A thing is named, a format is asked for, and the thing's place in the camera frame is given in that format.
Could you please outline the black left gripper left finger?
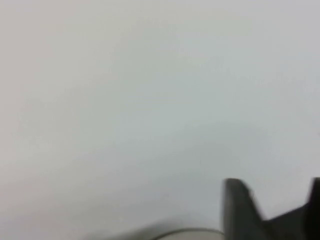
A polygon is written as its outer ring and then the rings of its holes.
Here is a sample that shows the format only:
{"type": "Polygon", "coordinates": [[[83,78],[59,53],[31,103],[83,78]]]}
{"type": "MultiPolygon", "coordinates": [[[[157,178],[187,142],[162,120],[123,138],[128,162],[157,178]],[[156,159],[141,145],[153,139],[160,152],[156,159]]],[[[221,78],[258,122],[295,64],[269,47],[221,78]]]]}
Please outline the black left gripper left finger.
{"type": "Polygon", "coordinates": [[[223,184],[222,230],[226,240],[264,240],[263,221],[248,187],[236,178],[223,184]]]}

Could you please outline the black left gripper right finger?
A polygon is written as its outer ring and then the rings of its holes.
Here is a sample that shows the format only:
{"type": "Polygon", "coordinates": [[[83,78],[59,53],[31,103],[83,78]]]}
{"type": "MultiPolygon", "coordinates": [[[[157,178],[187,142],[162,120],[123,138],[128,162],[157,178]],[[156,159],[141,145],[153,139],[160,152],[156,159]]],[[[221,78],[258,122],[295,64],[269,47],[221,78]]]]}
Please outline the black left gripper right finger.
{"type": "Polygon", "coordinates": [[[308,203],[305,206],[304,233],[306,240],[320,239],[320,178],[313,179],[308,203]]]}

